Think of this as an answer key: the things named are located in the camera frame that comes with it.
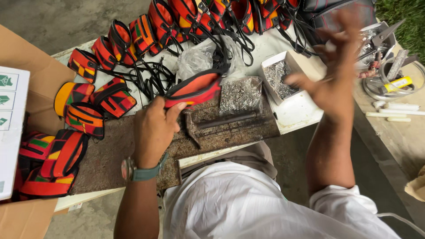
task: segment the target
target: white chalk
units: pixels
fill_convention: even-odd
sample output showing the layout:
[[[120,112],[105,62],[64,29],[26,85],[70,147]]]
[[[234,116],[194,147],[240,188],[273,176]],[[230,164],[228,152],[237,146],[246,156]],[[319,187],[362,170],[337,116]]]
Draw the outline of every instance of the white chalk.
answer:
[[[419,105],[388,102],[384,105],[384,108],[389,110],[418,111]]]
[[[399,118],[399,117],[388,117],[388,121],[390,122],[410,122],[411,118]]]
[[[386,102],[383,100],[380,100],[380,101],[375,101],[372,104],[375,107],[375,109],[378,109],[379,107],[384,106]]]
[[[400,113],[377,113],[377,112],[366,112],[366,116],[369,117],[398,117],[398,118],[406,118],[406,114]]]
[[[425,111],[402,111],[402,110],[388,110],[388,109],[380,109],[379,113],[425,115]]]

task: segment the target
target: scissors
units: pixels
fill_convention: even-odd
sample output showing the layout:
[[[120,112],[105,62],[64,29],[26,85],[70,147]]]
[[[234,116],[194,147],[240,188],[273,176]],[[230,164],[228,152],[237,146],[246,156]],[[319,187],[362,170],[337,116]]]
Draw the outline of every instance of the scissors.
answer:
[[[403,22],[406,19],[403,19],[399,22],[397,22],[396,24],[390,26],[389,28],[385,29],[384,31],[380,32],[379,34],[377,34],[376,36],[374,36],[372,39],[370,40],[366,40],[364,41],[365,45],[370,44],[372,46],[372,50],[369,52],[366,52],[365,54],[361,55],[359,57],[358,60],[361,60],[363,58],[365,58],[366,56],[369,56],[375,52],[378,51],[379,46],[381,45],[381,43],[387,39],[391,34],[393,34],[395,32],[395,30],[401,25],[403,24]]]

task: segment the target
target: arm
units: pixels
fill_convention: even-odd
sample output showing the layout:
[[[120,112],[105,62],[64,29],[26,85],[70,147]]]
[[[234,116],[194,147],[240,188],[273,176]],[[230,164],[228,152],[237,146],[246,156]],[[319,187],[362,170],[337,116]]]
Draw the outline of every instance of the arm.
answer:
[[[324,110],[307,151],[306,172],[310,194],[328,185],[351,188],[355,185],[351,165],[350,145],[353,127],[354,102],[351,95],[354,64],[359,50],[359,27],[351,12],[339,11],[337,20],[344,32],[319,29],[318,34],[329,39],[337,49],[315,50],[327,58],[328,72],[319,82],[310,81],[304,74],[288,77],[287,84],[305,89],[318,107]]]
[[[134,118],[135,150],[133,160],[138,168],[154,168],[180,131],[176,122],[186,103],[164,111],[165,101],[156,97],[151,105],[138,111]],[[128,182],[116,216],[114,238],[157,239],[159,234],[156,178]]]

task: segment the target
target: black bag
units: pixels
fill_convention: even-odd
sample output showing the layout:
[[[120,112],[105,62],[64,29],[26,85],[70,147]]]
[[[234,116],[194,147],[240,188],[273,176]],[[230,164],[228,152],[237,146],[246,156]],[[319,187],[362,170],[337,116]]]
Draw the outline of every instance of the black bag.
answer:
[[[304,21],[309,25],[306,26],[304,24],[304,26],[301,25],[301,27],[306,35],[306,39],[312,46],[325,43],[316,35],[313,29],[324,27],[333,31],[341,30],[340,26],[334,22],[333,18],[333,15],[340,9],[356,9],[362,27],[377,23],[375,17],[376,0],[328,0],[327,4],[326,1],[324,2],[325,4],[323,4],[323,0],[305,0],[303,11],[299,12],[301,18],[297,16],[299,21]],[[311,11],[312,9],[322,9],[322,11]]]

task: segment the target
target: wristwatch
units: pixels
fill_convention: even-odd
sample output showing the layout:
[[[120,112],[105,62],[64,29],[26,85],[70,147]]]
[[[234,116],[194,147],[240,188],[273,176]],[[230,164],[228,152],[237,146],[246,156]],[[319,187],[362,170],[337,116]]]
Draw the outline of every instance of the wristwatch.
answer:
[[[134,161],[131,157],[123,160],[121,163],[121,174],[126,181],[146,181],[149,180],[160,172],[164,167],[165,161],[168,158],[168,152],[161,157],[158,165],[154,168],[137,168],[134,165]]]

